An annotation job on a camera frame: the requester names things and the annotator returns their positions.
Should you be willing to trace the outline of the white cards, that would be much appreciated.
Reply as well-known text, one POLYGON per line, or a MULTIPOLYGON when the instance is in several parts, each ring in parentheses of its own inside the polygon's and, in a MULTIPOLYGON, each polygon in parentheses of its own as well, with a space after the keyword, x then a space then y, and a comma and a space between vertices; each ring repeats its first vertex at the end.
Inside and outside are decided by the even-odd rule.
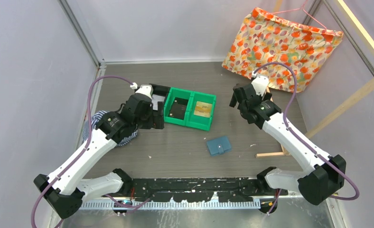
POLYGON ((157 111, 159 102, 164 102, 164 100, 165 100, 165 96, 153 94, 152 101, 151 101, 152 109, 154 111, 157 111))

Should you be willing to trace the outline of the blue card holder wallet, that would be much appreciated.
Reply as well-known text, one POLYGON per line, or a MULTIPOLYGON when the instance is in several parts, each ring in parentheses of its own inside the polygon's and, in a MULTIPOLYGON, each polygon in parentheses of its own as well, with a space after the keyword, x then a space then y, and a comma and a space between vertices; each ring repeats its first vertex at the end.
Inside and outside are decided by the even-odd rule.
POLYGON ((222 155, 232 149, 227 136, 209 140, 206 142, 206 145, 211 156, 222 155))

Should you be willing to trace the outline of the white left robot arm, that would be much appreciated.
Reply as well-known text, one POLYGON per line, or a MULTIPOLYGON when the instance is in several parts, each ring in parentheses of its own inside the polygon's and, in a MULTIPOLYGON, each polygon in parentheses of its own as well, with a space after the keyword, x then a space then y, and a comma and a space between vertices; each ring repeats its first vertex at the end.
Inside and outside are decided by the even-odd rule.
POLYGON ((34 179, 61 219, 71 217, 89 200, 111 193, 125 197, 131 192, 132 178, 122 169, 95 179, 86 180, 84 176, 107 152, 127 143, 138 129, 163 129, 164 103, 133 94, 121 105, 119 113, 104 113, 91 128, 91 135, 63 165, 34 179))

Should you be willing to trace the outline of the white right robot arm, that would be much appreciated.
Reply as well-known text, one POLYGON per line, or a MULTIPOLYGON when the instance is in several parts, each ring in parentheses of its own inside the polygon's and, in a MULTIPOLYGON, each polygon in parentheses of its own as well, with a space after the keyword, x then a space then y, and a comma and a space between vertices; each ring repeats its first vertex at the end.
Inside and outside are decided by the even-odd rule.
POLYGON ((343 187, 346 161, 340 155, 332 157, 297 131, 289 120, 283 119, 284 113, 270 98, 268 92, 257 94, 252 84, 237 84, 229 105, 237 107, 249 124, 255 124, 276 139, 302 171, 269 167, 257 175, 257 190, 263 195, 275 189, 294 191, 307 202, 319 205, 343 187))

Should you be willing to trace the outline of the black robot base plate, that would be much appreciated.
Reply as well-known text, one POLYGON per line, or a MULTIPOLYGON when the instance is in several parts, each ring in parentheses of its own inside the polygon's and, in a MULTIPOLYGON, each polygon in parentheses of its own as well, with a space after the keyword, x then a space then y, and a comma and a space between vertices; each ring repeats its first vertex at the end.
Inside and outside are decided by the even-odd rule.
POLYGON ((187 201, 208 202, 217 196, 219 202, 249 202, 252 197, 275 197, 276 190, 260 187, 255 178, 135 178, 125 190, 109 194, 112 197, 132 197, 143 202, 187 201))

